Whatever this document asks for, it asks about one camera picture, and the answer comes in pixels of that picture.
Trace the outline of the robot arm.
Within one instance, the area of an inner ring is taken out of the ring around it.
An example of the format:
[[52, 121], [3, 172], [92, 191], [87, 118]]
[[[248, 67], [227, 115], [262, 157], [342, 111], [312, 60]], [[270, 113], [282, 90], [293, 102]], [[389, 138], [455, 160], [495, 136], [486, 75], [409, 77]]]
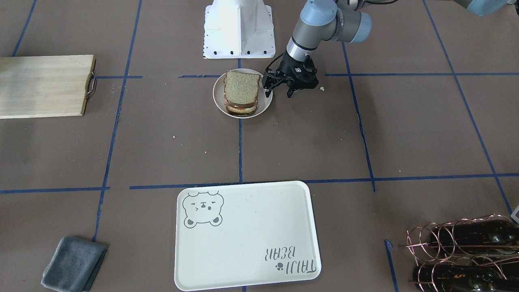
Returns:
[[275, 88], [287, 86], [287, 97], [300, 90], [319, 85], [318, 70], [313, 61], [319, 44], [324, 41], [361, 43], [373, 26], [367, 9], [378, 6], [407, 8], [411, 0], [308, 0], [282, 54], [275, 58], [278, 68], [265, 68], [262, 88], [270, 97]]

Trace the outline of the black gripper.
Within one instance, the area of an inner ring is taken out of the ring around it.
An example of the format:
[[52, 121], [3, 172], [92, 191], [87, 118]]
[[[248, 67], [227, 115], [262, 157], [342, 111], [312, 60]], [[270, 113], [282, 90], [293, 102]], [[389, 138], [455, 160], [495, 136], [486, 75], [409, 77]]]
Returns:
[[275, 75], [263, 75], [262, 86], [263, 89], [265, 89], [266, 98], [269, 98], [274, 88], [283, 83], [287, 84], [288, 87], [287, 98], [291, 98], [296, 91], [305, 88], [304, 82], [294, 81], [293, 79], [294, 73], [292, 65], [296, 59], [292, 58], [288, 52], [284, 52], [280, 57], [280, 65], [278, 69], [276, 69]]

